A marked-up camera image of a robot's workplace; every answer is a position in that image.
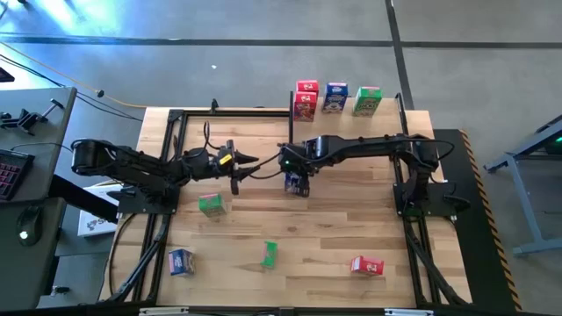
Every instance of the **gray floor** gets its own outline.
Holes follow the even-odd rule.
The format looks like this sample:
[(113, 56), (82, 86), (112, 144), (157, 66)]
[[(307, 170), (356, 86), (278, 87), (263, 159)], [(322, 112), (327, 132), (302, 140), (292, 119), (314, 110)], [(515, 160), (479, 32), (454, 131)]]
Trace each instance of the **gray floor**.
[[(0, 32), (186, 39), (391, 39), (384, 0), (30, 0), (27, 6), (15, 0), (3, 2), (7, 7), (0, 18)], [(402, 40), (562, 41), (562, 3), (556, 0), (393, 3)], [(201, 106), (215, 97), (223, 106), (285, 106), (287, 91), (302, 78), (345, 81), (352, 91), (359, 85), (377, 84), (387, 96), (400, 91), (393, 49), (386, 47), (14, 46), (131, 103)], [(0, 53), (40, 69), (3, 47)], [(409, 48), (404, 55), (415, 108), (430, 110), (435, 128), (465, 129), (480, 164), (512, 149), (562, 110), (558, 101), (562, 50)], [(2, 89), (49, 86), (5, 67), (17, 81), (3, 83)], [(41, 71), (71, 84), (48, 70)], [(240, 84), (244, 89), (234, 88)], [(91, 137), (136, 145), (139, 123), (110, 117), (77, 102), (66, 144)], [(123, 110), (138, 118), (143, 115), (143, 110)], [(101, 180), (75, 176), (68, 169), (69, 162), (70, 157), (62, 154), (58, 172), (73, 182), (90, 185)], [(481, 171), (523, 308), (560, 313), (562, 250), (513, 258), (510, 249), (530, 241), (521, 206), (507, 173), (491, 176)], [(537, 211), (544, 235), (559, 236), (562, 215)], [(76, 223), (77, 212), (68, 210), (57, 253), (83, 255), (69, 256), (67, 265), (61, 265), (59, 285), (75, 284), (75, 275), (80, 273), (101, 276), (110, 247), (111, 236), (77, 238)], [(84, 283), (89, 286), (76, 289), (76, 295), (44, 298), (41, 305), (95, 301), (100, 282)]]

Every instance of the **black keyboard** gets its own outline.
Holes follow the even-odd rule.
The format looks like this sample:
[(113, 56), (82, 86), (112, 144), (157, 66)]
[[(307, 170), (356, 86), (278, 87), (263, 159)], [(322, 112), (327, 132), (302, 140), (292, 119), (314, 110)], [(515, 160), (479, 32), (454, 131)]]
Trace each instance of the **black keyboard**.
[(0, 200), (10, 201), (35, 156), (0, 149)]

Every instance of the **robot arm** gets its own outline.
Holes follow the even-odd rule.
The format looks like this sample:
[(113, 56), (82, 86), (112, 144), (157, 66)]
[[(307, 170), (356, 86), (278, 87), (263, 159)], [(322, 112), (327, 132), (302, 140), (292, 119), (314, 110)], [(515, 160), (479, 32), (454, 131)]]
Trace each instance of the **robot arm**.
[(308, 177), (326, 166), (334, 166), (348, 158), (398, 157), (410, 169), (406, 192), (410, 199), (427, 196), (429, 177), (439, 166), (435, 143), (421, 135), (397, 134), (384, 137), (345, 140), (339, 136), (322, 135), (302, 145), (284, 144), (278, 163), (289, 174), (290, 190), (302, 197), (309, 194)]
[(238, 164), (258, 159), (235, 150), (232, 140), (221, 146), (216, 155), (205, 148), (193, 148), (169, 162), (104, 140), (76, 140), (72, 149), (72, 170), (78, 175), (109, 176), (139, 188), (149, 198), (166, 197), (170, 190), (190, 180), (222, 176), (231, 178), (232, 192), (238, 194), (237, 183), (259, 169), (238, 168)]

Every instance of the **green toy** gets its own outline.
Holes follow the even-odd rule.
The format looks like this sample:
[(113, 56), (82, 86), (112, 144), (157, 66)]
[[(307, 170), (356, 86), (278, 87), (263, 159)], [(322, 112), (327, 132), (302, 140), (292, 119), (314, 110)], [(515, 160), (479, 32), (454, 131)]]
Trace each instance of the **green toy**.
[(199, 210), (209, 218), (227, 213), (225, 201), (219, 193), (199, 197)]
[(263, 260), (260, 264), (264, 268), (273, 269), (275, 266), (275, 258), (277, 257), (277, 243), (266, 241), (263, 248)]

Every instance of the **wooden table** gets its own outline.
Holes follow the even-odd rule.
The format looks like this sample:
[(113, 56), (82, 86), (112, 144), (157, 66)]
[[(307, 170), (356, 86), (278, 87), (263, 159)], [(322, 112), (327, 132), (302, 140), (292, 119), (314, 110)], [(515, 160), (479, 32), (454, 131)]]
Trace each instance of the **wooden table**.
[[(394, 99), (384, 99), (373, 118), (352, 117), (352, 103), (350, 99), (342, 115), (317, 112), (313, 123), (295, 122), (295, 140), (324, 133), (356, 138), (401, 132)], [(159, 156), (168, 110), (147, 109), (138, 150)], [(213, 145), (232, 139), (241, 152), (261, 160), (273, 156), (278, 143), (287, 142), (287, 118), (189, 118), (185, 149), (204, 143), (205, 120), (211, 123)], [(410, 134), (433, 138), (427, 111), (408, 111), (407, 121)], [(277, 163), (271, 162), (257, 176), (276, 171)], [(443, 178), (440, 169), (435, 178)], [(347, 160), (322, 169), (311, 178), (309, 198), (285, 193), (283, 183), (282, 175), (268, 180), (249, 178), (240, 184), (238, 197), (230, 193), (227, 178), (183, 187), (167, 250), (186, 248), (195, 253), (196, 275), (170, 276), (166, 258), (158, 305), (415, 307), (388, 158)], [(210, 220), (198, 210), (198, 197), (214, 192), (226, 198), (229, 209), (219, 220)], [(137, 216), (119, 241), (112, 267), (115, 287), (139, 260), (146, 220), (147, 216)], [(445, 219), (428, 218), (428, 230), (437, 267), (458, 294), (470, 301), (454, 227)], [(278, 243), (275, 269), (260, 266), (264, 241)], [(384, 275), (351, 275), (349, 261), (357, 255), (384, 260)], [(426, 273), (421, 270), (429, 297)], [(150, 266), (145, 292), (151, 272)], [(107, 298), (108, 293), (105, 282), (100, 298)]]

